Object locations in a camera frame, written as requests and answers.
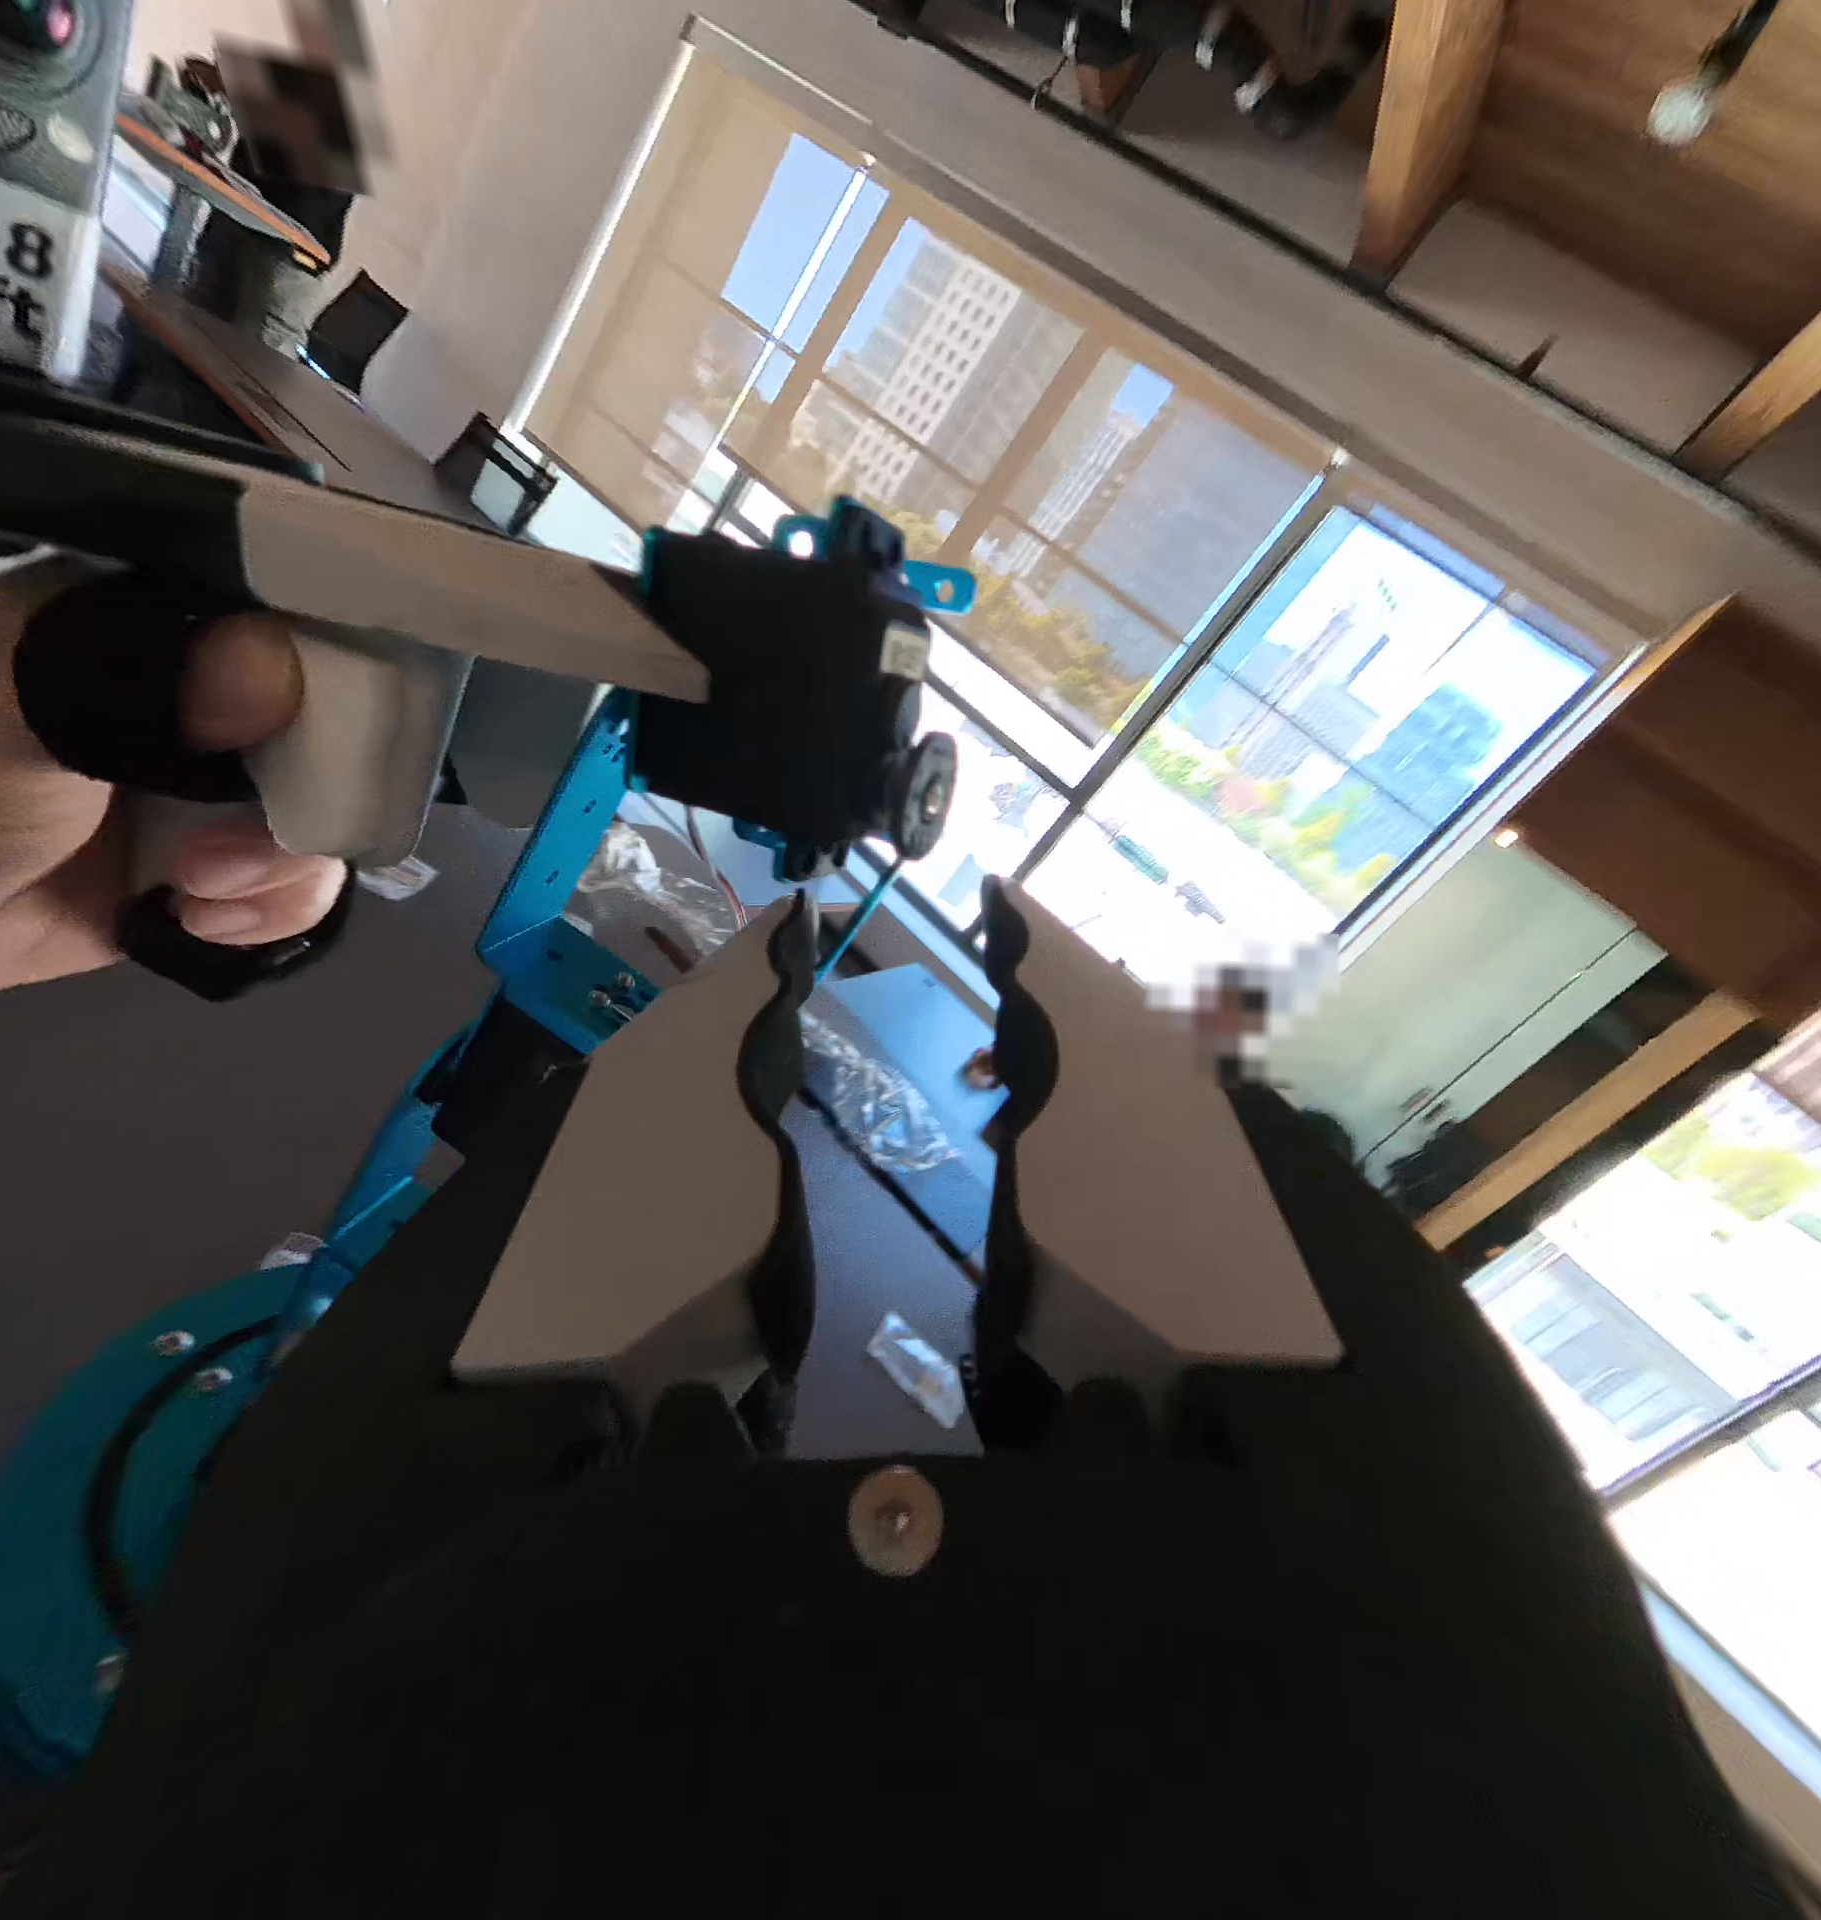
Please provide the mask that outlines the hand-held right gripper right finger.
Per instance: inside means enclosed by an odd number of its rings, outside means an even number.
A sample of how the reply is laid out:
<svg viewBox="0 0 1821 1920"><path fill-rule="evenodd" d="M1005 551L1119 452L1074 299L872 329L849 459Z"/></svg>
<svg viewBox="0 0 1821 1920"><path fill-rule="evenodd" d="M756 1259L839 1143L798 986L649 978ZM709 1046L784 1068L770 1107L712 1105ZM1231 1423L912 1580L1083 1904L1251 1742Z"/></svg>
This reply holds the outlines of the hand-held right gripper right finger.
<svg viewBox="0 0 1821 1920"><path fill-rule="evenodd" d="M1212 1045L1021 887L982 890L996 992L994 1180L971 1322L985 1442L1043 1442L1076 1394L1162 1436L1233 1373L1328 1375L1344 1343Z"/></svg>

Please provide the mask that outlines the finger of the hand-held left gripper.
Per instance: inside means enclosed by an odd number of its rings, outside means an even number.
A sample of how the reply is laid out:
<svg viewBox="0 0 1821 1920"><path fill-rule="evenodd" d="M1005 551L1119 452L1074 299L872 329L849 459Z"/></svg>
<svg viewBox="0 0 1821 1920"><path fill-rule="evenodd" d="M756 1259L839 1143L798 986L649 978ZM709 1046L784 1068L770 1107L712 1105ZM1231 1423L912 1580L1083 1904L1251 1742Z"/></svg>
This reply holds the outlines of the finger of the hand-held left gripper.
<svg viewBox="0 0 1821 1920"><path fill-rule="evenodd" d="M246 582L278 613L679 704L709 699L707 667L625 578L583 559L267 478L242 492L236 528Z"/></svg>

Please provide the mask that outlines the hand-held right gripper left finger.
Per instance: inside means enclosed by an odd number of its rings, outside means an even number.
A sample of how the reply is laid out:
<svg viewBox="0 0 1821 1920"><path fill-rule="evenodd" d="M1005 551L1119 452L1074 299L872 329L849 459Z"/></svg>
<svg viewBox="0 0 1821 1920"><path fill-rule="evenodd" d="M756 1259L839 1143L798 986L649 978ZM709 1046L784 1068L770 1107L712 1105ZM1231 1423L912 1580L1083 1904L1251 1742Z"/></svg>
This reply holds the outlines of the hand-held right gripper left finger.
<svg viewBox="0 0 1821 1920"><path fill-rule="evenodd" d="M817 902L764 909L587 1062L478 1307L457 1381L598 1381L644 1420L716 1388L788 1438L817 1318L798 1153Z"/></svg>

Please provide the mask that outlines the blue toy robot arm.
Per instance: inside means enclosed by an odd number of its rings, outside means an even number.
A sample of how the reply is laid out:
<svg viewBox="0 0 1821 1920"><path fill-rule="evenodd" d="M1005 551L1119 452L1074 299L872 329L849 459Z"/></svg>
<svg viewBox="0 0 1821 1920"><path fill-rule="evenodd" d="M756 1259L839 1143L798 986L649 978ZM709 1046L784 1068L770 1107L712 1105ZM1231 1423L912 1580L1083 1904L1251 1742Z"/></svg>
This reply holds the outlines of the blue toy robot arm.
<svg viewBox="0 0 1821 1920"><path fill-rule="evenodd" d="M193 1295L107 1343L0 1473L0 1764L73 1774L100 1740L193 1503L267 1609L259 1638L335 1614L475 1506L680 1436L781 1459L704 1384L647 1419L598 1381L452 1376L587 1059L660 995L567 919L633 774L641 694L587 722L490 911L484 1011L417 1070L303 1257Z"/></svg>

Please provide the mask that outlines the person's left hand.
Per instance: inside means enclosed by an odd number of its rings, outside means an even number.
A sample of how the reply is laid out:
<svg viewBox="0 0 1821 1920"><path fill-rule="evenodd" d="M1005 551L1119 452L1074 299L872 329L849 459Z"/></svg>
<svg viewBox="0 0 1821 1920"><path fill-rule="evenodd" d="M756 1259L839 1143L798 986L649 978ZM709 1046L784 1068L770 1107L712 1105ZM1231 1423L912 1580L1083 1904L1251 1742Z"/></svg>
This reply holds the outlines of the person's left hand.
<svg viewBox="0 0 1821 1920"><path fill-rule="evenodd" d="M0 575L0 995L113 965L117 909L152 884L190 938L240 950L308 936L346 890L344 863L288 853L257 808L197 808L146 838L121 795L45 754L12 659L24 624L83 577L62 559Z"/></svg>

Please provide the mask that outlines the crumpled clear plastic wrap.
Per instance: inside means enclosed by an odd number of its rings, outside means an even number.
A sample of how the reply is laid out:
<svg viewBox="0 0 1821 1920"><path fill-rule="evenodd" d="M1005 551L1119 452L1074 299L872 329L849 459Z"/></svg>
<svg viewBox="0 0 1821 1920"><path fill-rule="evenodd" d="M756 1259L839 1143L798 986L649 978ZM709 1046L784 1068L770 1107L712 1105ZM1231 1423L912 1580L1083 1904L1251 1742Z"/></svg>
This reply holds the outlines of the crumpled clear plastic wrap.
<svg viewBox="0 0 1821 1920"><path fill-rule="evenodd" d="M627 972L664 990L737 934L741 913L682 833L619 818L588 859L567 919ZM877 1171L925 1174L955 1159L922 1093L826 989L810 997L800 1031L809 1090Z"/></svg>

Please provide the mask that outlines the black office chair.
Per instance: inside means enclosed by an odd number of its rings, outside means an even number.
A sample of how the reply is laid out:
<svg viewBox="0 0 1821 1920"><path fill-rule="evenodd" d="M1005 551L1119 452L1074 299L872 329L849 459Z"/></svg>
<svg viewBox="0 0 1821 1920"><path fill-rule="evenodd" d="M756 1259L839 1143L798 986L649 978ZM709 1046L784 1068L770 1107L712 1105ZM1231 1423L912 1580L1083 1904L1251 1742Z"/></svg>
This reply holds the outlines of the black office chair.
<svg viewBox="0 0 1821 1920"><path fill-rule="evenodd" d="M369 362L407 315L410 308L367 271L357 271L309 324L301 358L335 388L359 398Z"/></svg>

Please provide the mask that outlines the small clear bag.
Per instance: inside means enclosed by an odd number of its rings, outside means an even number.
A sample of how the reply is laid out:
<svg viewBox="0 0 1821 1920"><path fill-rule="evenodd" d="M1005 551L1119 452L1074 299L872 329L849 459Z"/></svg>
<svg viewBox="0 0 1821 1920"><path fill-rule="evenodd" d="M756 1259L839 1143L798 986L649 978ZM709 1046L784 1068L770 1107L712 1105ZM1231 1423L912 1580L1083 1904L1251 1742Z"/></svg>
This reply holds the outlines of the small clear bag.
<svg viewBox="0 0 1821 1920"><path fill-rule="evenodd" d="M867 1345L867 1356L935 1424L957 1430L968 1411L960 1367L917 1332L894 1309Z"/></svg>

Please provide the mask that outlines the tall side window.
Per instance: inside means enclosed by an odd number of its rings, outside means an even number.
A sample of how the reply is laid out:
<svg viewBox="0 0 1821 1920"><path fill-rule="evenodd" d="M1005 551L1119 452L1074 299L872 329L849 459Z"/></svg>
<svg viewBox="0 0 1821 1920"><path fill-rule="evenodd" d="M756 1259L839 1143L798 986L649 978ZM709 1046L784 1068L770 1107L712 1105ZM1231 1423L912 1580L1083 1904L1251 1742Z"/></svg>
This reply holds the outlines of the tall side window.
<svg viewBox="0 0 1821 1920"><path fill-rule="evenodd" d="M1821 1018L1451 1259L1714 1759L1821 1903Z"/></svg>

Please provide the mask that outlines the wooden hanging box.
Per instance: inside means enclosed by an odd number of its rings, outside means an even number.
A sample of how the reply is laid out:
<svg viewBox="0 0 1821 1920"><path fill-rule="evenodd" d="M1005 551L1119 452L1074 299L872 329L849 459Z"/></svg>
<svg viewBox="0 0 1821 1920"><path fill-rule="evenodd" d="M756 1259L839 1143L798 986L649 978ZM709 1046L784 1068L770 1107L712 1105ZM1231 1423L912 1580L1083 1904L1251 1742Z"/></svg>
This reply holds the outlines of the wooden hanging box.
<svg viewBox="0 0 1821 1920"><path fill-rule="evenodd" d="M1821 653L1734 596L1693 614L1505 826L1689 1002L1589 1086L1554 1068L1520 1140L1422 1206L1469 1267L1821 1014Z"/></svg>

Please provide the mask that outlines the ceiling spotlight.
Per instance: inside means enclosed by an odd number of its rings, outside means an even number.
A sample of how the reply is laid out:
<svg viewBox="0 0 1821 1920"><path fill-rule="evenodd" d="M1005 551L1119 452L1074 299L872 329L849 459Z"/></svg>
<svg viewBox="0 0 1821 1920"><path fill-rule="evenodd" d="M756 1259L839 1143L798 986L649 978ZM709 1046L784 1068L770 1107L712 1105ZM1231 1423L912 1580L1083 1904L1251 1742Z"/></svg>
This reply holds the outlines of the ceiling spotlight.
<svg viewBox="0 0 1821 1920"><path fill-rule="evenodd" d="M1664 84L1644 118L1644 139L1664 149L1682 149L1708 132L1734 76L1771 25L1778 3L1748 3L1708 43L1695 66Z"/></svg>

